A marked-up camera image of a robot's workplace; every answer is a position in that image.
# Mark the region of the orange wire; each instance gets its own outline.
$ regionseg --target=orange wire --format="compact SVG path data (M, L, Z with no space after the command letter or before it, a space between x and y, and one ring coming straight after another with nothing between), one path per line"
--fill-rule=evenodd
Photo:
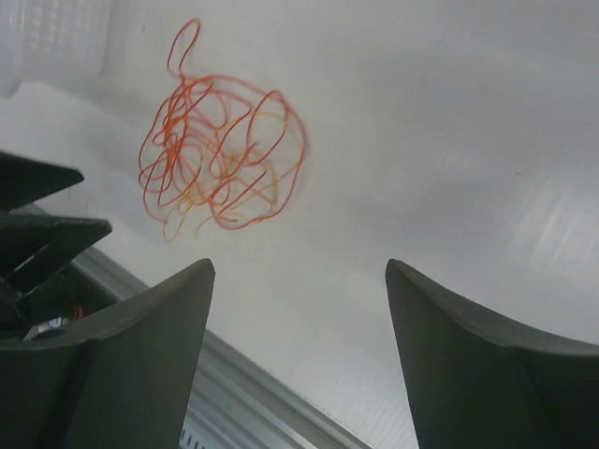
M193 36L173 68L175 48L188 30L193 30ZM179 214L175 237L187 213L199 206L207 206L211 216L197 229L210 219L224 229L242 229L281 213L293 194L308 148L305 126L281 92L267 92L229 75L198 77L185 71L200 30L199 19L192 19L175 36L167 72L179 85L160 105L139 151L144 207L164 226L172 213ZM277 112L269 109L273 106ZM258 144L260 117L276 118L282 125L268 148ZM243 142L235 142L240 130ZM298 153L291 168L278 176L274 154L279 154L289 131ZM281 195L287 176L286 194ZM261 201L267 210L253 210L254 216L244 214L240 208L251 201Z

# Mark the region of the white surface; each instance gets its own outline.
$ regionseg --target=white surface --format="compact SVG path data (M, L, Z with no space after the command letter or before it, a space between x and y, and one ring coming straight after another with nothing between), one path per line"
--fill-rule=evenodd
M112 0L0 0L0 94L22 80L98 74Z
M23 14L23 0L0 0L0 97L21 85Z
M376 448L416 446L390 257L599 343L598 2L166 4L120 3L108 74L63 86L77 97L31 85L0 103L0 147L84 171L46 204L110 218L101 249L149 283L211 257L209 328ZM168 246L141 207L136 157L193 15L201 66L280 88L312 151L280 218Z

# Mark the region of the wire bundle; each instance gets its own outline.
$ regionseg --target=wire bundle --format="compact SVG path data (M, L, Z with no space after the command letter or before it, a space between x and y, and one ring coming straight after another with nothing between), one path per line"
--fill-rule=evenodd
M175 239L197 207L224 229L242 229L279 214L304 162L308 137L279 91L266 92L228 75L194 76L183 68L201 24L189 21L168 54L179 85L160 106L139 151L139 184L148 214ZM183 34L193 38L173 66Z

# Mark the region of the red wire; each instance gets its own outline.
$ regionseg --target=red wire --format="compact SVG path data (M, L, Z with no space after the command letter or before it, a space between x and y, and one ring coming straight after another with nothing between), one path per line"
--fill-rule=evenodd
M224 229L241 229L276 216L288 204L307 152L308 136L298 113L281 92L266 92L229 75L198 77L187 73L184 66L200 29L199 19L186 23L168 53L167 72L179 85L160 105L143 141L139 183L146 211L163 224L168 217L165 210L191 202L191 207L207 206ZM188 30L193 30L193 37L173 68L175 48ZM274 143L263 149L258 142L264 138L256 130L256 122L275 116L280 118L281 131ZM233 152L231 148L239 148L234 137L240 130L245 135L242 149ZM279 150L277 154L283 152L289 159L283 145L289 132L297 141L297 155L291 168L277 178L273 156ZM269 175L272 185L262 187ZM281 181L287 175L290 181L285 195L280 195ZM241 217L238 210L250 200L261 201L268 211Z
M82 306L78 306L74 310L73 321L78 321L81 318L83 318L83 307Z

